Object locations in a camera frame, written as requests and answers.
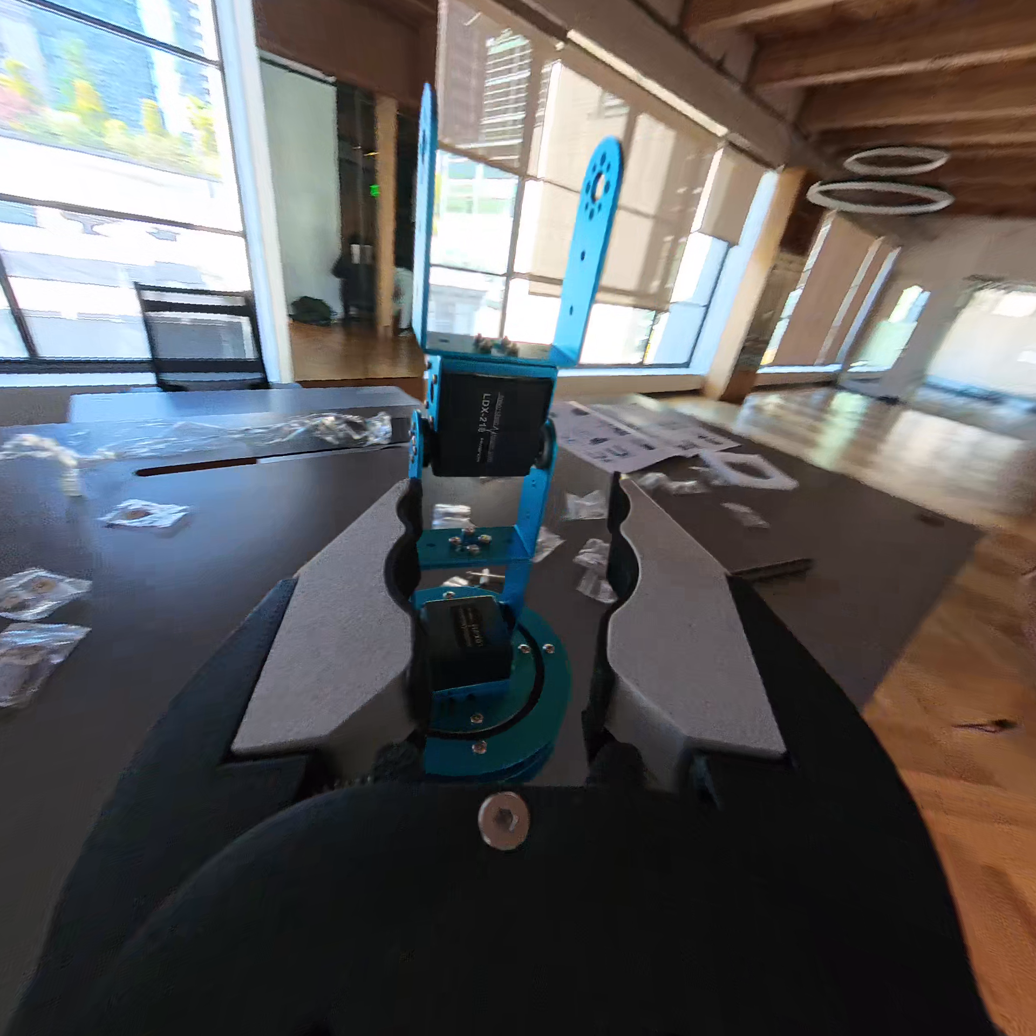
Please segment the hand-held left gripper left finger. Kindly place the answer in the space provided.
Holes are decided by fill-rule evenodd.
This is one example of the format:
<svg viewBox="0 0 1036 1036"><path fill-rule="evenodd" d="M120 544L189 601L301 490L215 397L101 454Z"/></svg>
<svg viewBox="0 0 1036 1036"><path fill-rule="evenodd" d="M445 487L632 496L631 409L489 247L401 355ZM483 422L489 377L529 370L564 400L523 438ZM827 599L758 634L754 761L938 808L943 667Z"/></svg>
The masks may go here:
<svg viewBox="0 0 1036 1036"><path fill-rule="evenodd" d="M296 574L240 726L242 758L316 752L330 766L372 766L415 724L406 701L413 620L386 565L406 528L401 479Z"/></svg>

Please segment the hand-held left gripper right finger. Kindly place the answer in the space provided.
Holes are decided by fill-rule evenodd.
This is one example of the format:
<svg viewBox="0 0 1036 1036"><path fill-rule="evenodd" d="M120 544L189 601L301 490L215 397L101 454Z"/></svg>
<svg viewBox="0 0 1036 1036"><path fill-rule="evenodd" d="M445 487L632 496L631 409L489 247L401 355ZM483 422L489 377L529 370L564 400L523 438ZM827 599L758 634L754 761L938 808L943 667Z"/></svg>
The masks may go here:
<svg viewBox="0 0 1036 1036"><path fill-rule="evenodd" d="M683 785L715 753L783 762L784 738L723 565L628 474L607 515L602 617L582 713L588 761L631 746L655 785Z"/></svg>

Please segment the blue toy robot arm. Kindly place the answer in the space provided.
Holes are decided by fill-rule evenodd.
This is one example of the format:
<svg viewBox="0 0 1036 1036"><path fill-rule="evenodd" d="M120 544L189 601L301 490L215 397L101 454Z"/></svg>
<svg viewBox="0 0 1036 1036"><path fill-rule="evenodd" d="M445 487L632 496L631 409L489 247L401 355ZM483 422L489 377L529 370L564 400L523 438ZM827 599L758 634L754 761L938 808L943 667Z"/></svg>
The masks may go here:
<svg viewBox="0 0 1036 1036"><path fill-rule="evenodd" d="M498 589L413 591L418 614L415 685L430 699L421 730L425 773L448 783L524 781L553 751L571 695L567 655L551 628L525 605L548 502L557 435L550 418L562 370L573 369L589 327L624 180L621 142L605 137L578 188L562 286L562 312L546 357L480 333L431 329L431 243L438 110L421 94L412 327L426 359L424 407L411 420L410 496L421 479L518 480L510 525L431 528L418 537L420 575L481 563Z"/></svg>

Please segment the dark desk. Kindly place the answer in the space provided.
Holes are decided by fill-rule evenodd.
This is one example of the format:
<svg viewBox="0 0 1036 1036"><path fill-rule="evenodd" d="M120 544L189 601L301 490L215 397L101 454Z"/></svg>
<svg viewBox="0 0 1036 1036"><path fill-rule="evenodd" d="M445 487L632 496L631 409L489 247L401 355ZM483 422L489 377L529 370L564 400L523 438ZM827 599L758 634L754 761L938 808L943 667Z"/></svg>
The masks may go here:
<svg viewBox="0 0 1036 1036"><path fill-rule="evenodd" d="M733 572L809 558L764 597L865 706L978 529L746 444L792 491L653 494ZM24 708L2 711L2 1023L42 950L97 813L174 695L268 589L406 474L404 447L188 471L188 458L105 464L69 499L41 459L2 462L2 576L90 579L61 623L89 628Z"/></svg>

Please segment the printed instruction sheet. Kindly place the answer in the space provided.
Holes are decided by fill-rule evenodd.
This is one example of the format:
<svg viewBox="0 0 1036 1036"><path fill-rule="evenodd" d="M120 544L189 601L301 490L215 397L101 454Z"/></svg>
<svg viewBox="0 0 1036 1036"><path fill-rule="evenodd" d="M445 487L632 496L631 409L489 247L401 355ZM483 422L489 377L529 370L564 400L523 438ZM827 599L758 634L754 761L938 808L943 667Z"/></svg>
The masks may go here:
<svg viewBox="0 0 1036 1036"><path fill-rule="evenodd" d="M562 401L550 418L565 451L607 473L637 473L670 459L740 447L694 418L635 403Z"/></svg>

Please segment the large crumpled clear plastic wrap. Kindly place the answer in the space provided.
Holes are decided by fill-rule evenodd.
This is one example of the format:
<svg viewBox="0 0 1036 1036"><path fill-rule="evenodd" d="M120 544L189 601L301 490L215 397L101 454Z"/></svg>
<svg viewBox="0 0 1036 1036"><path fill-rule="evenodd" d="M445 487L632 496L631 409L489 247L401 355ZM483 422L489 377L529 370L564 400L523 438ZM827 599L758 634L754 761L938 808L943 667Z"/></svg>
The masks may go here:
<svg viewBox="0 0 1036 1036"><path fill-rule="evenodd" d="M284 449L316 452L325 449L390 447L399 441L405 421L386 411L361 415L341 410L314 411L295 418L252 419L218 424L212 421L100 421L62 426L56 431L8 432L2 435L2 463L38 461L50 466L62 493L85 495L86 474L130 461L169 460L201 455L232 454L256 459Z"/></svg>

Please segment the scattered small clear parts bags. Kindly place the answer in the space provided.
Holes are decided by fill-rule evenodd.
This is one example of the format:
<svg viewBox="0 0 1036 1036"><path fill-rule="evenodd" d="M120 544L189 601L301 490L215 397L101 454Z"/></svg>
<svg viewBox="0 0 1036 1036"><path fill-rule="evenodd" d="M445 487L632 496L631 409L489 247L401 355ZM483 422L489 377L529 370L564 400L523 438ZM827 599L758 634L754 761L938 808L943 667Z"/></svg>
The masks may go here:
<svg viewBox="0 0 1036 1036"><path fill-rule="evenodd" d="M274 465L131 474L126 488L174 500L45 499L42 463L2 480L2 716L53 680L71 717L123 720L166 706L189 739L232 740L294 589L296 571L404 479L401 453L282 458ZM420 499L399 507L406 531L386 565L413 620L406 701L422 730L430 699L415 685Z"/></svg>

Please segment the black slatted chair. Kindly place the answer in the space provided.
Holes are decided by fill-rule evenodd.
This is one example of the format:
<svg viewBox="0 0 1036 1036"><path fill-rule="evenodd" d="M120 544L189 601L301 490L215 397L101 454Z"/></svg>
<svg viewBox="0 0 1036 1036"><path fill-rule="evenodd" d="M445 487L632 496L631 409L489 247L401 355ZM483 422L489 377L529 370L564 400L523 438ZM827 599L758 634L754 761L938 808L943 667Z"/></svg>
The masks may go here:
<svg viewBox="0 0 1036 1036"><path fill-rule="evenodd" d="M134 289L159 390L269 388L251 291L140 282Z"/></svg>

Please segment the frosted glass partition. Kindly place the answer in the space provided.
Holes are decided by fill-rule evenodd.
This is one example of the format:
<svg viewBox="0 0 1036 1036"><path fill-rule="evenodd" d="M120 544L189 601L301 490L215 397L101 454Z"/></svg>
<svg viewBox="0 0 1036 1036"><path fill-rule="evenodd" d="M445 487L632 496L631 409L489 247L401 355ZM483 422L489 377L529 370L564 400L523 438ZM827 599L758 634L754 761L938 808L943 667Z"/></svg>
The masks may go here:
<svg viewBox="0 0 1036 1036"><path fill-rule="evenodd" d="M1033 403L1035 285L969 278L923 383L958 395Z"/></svg>

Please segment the large grid window with shades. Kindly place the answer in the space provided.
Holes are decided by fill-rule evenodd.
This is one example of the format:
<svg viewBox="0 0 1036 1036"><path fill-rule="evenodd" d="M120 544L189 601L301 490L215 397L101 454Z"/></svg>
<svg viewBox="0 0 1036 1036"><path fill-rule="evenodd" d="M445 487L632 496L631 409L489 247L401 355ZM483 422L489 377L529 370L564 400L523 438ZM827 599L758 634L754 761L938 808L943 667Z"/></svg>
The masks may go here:
<svg viewBox="0 0 1036 1036"><path fill-rule="evenodd" d="M615 138L624 174L580 364L690 370L775 174L496 3L437 8L428 335L549 350L589 159Z"/></svg>

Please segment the white cardboard frame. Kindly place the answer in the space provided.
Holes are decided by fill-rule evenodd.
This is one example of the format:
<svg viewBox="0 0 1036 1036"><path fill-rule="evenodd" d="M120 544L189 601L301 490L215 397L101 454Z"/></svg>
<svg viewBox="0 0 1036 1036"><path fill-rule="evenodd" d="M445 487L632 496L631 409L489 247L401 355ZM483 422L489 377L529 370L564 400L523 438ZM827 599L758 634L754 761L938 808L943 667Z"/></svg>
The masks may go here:
<svg viewBox="0 0 1036 1036"><path fill-rule="evenodd" d="M799 486L796 479L758 454L704 449L697 459L724 486L773 491L793 491Z"/></svg>

